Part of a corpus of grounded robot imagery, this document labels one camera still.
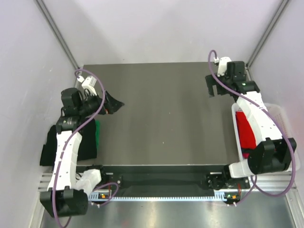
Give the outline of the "red t shirt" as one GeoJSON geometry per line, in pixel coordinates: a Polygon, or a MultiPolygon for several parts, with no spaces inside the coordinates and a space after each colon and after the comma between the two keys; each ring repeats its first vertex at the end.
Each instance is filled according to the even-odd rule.
{"type": "Polygon", "coordinates": [[[251,151],[256,148],[257,144],[252,128],[243,112],[236,112],[236,122],[241,152],[251,153],[251,151]]]}

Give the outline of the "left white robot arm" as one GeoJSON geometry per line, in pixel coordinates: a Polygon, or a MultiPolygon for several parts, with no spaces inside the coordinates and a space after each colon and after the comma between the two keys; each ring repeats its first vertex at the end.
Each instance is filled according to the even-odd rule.
{"type": "Polygon", "coordinates": [[[100,169],[90,168],[76,179],[78,151],[83,139],[84,123],[94,114],[114,114],[124,103],[105,92],[104,99],[76,88],[61,92],[61,116],[56,123],[57,151],[54,172],[47,190],[41,192],[40,202],[54,218],[84,215],[88,197],[95,187],[107,185],[108,177],[100,169]]]}

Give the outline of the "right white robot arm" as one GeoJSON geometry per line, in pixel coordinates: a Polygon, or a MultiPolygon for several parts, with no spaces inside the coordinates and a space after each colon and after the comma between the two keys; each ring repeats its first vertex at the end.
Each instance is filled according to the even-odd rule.
{"type": "Polygon", "coordinates": [[[239,178],[281,171],[295,172],[298,167],[295,156],[294,138],[283,136],[280,126],[270,117],[263,102],[259,87],[248,81],[243,61],[232,61],[229,57],[216,57],[216,74],[206,76],[209,95],[228,94],[244,114],[252,130],[255,146],[249,150],[246,159],[229,164],[222,175],[222,183],[227,188],[238,184],[239,178]]]}

